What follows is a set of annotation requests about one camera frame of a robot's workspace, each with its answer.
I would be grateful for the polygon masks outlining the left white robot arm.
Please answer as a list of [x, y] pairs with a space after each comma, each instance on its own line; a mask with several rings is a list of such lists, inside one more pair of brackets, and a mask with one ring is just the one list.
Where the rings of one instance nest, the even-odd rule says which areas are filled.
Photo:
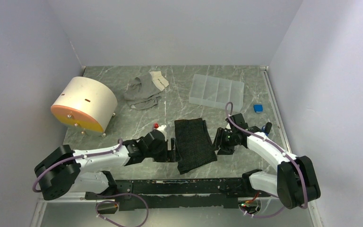
[[176, 140], [167, 140], [164, 131], [153, 130], [139, 139], [118, 139], [117, 144], [106, 148], [79, 150], [61, 145], [34, 168], [32, 190], [46, 201], [68, 192], [109, 199], [122, 191], [108, 168], [139, 164], [147, 158], [163, 163], [180, 161]]

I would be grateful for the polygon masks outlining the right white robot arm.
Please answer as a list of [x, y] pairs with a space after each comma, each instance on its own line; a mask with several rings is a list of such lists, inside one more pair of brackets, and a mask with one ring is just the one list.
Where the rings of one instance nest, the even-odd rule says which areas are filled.
[[242, 174], [238, 192], [253, 196], [257, 192], [279, 198], [283, 206], [293, 209], [321, 196], [311, 159], [291, 154], [268, 138], [272, 123], [262, 128], [249, 126], [242, 114], [227, 117], [226, 128], [218, 128], [213, 146], [218, 155], [232, 155], [235, 147], [243, 146], [267, 161], [276, 174], [254, 169]]

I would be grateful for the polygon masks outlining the black striped underwear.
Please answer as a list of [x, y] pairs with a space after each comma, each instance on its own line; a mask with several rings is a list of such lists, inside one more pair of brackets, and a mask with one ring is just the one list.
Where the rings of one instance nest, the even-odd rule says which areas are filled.
[[217, 161], [205, 120], [202, 118], [180, 119], [174, 121], [174, 126], [181, 155], [177, 166], [180, 174], [186, 174], [193, 169]]

